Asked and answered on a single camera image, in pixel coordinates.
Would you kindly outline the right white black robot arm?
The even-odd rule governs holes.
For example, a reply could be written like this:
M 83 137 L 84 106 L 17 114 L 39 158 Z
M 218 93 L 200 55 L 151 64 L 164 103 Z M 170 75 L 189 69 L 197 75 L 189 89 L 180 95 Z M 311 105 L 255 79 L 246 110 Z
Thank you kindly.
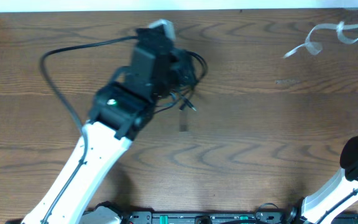
M 346 142 L 340 169 L 317 192 L 305 197 L 295 223 L 331 223 L 358 201 L 358 136 Z

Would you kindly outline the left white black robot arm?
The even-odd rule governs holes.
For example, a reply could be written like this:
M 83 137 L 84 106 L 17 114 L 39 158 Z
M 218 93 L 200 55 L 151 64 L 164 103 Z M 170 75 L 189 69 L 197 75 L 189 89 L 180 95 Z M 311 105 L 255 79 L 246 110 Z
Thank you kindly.
M 191 106 L 185 94 L 200 82 L 194 60 L 205 75 L 208 66 L 195 52 L 136 48 L 131 64 L 118 68 L 96 93 L 89 120 L 80 125 L 81 137 L 73 153 L 22 222 L 79 223 L 111 167 L 158 113 L 158 100 L 178 94 L 185 106 Z

